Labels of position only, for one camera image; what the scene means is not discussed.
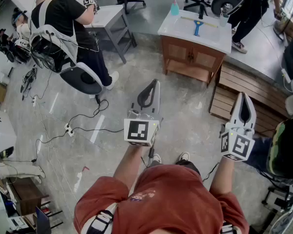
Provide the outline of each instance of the gray table leg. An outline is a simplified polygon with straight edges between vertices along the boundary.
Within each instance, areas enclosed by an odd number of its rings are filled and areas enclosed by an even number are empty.
[[[111,39],[111,41],[112,41],[114,47],[116,48],[116,50],[117,50],[119,56],[121,57],[121,59],[122,59],[122,61],[123,61],[123,64],[126,64],[126,59],[125,59],[125,57],[124,57],[124,55],[123,55],[123,52],[121,51],[121,49],[120,49],[118,43],[117,43],[117,42],[115,41],[115,39],[113,38],[112,32],[111,32],[110,29],[108,29],[108,28],[105,28],[105,31],[106,31],[108,37]]]
[[[131,30],[130,30],[129,23],[128,23],[128,21],[127,21],[127,17],[126,17],[126,14],[124,13],[124,10],[122,10],[122,18],[123,18],[123,20],[124,20],[125,25],[126,25],[127,28],[128,28],[128,33],[129,33],[129,36],[130,36],[130,38],[131,38],[132,46],[137,47],[136,39],[135,39],[133,33],[132,33]]]

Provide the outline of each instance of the person in red shirt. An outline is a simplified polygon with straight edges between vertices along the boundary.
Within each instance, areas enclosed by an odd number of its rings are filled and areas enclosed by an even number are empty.
[[[113,234],[219,234],[228,230],[249,233],[249,225],[231,192],[234,161],[222,157],[208,191],[188,152],[183,152],[174,165],[163,165],[155,154],[129,195],[142,154],[142,147],[129,146],[114,176],[100,177],[82,196],[75,207],[78,233],[104,233],[104,225],[101,232],[91,231],[90,226],[95,216],[105,215],[104,210],[112,204],[117,205]]]

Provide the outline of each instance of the cabinet door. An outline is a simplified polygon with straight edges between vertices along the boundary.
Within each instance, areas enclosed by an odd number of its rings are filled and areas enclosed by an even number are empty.
[[[190,63],[215,73],[224,57],[225,54],[220,51],[196,44],[193,46]]]
[[[162,36],[163,53],[166,59],[189,63],[192,44],[186,40]]]

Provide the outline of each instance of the white countertop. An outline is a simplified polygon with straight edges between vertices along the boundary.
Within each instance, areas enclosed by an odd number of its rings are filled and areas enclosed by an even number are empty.
[[[203,24],[199,27],[200,36],[195,36],[195,23],[181,17],[210,23],[218,26],[218,28]],[[158,30],[158,34],[161,36],[188,40],[225,54],[231,53],[231,24],[227,23],[225,27],[221,27],[219,26],[219,19],[208,17],[206,15],[204,15],[203,20],[201,20],[199,19],[199,15],[194,12],[180,10],[179,15],[173,16],[169,11]]]
[[[100,6],[98,12],[94,15],[92,25],[85,28],[104,28],[106,25],[123,9],[122,5]]]

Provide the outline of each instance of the soap bottle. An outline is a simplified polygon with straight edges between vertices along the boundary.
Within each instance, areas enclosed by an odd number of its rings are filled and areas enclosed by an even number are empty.
[[[172,3],[170,12],[173,16],[179,15],[179,6],[176,0],[174,0],[174,2]]]

